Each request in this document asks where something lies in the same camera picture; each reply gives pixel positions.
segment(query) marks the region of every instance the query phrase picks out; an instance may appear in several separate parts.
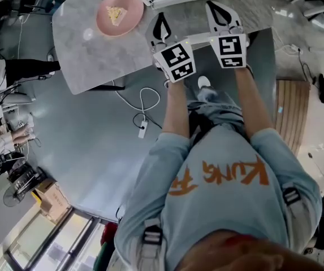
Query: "pink plate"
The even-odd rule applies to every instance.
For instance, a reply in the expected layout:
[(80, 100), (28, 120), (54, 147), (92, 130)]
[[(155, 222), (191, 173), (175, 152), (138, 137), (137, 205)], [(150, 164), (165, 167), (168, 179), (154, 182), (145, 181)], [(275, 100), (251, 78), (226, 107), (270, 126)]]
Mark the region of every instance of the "pink plate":
[[(118, 26), (114, 26), (107, 14), (106, 6), (122, 7), (127, 14)], [(140, 0), (103, 0), (99, 5), (96, 23), (99, 30), (108, 36), (121, 36), (131, 31), (143, 16), (144, 4)]]

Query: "desk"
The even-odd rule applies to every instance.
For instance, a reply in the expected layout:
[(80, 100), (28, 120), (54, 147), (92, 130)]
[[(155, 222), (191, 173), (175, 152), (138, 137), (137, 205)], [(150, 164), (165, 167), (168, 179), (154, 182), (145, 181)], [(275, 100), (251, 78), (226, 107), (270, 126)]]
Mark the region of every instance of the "desk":
[[(102, 0), (66, 0), (53, 16), (55, 50), (61, 70), (73, 94), (79, 94), (152, 65), (144, 34), (159, 12), (165, 12), (181, 36), (209, 32), (205, 0), (159, 10), (144, 8), (138, 26), (128, 34), (106, 37), (96, 26)], [(233, 8), (247, 33), (271, 27), (267, 0), (214, 0)]]

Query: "wooden panel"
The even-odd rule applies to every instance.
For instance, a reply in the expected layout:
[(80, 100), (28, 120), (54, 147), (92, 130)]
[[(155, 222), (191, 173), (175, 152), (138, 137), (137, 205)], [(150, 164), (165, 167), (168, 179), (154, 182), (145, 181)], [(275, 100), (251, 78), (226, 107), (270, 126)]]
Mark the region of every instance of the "wooden panel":
[(277, 82), (275, 129), (296, 155), (303, 139), (308, 113), (310, 85), (306, 81)]

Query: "cardboard box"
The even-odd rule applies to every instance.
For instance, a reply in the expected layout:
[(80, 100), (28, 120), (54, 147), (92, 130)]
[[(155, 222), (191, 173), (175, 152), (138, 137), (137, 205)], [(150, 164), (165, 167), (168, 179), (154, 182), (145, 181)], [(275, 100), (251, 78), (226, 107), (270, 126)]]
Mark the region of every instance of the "cardboard box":
[(70, 206), (58, 184), (51, 179), (46, 179), (36, 188), (36, 191), (41, 198), (41, 210), (53, 222), (57, 222)]

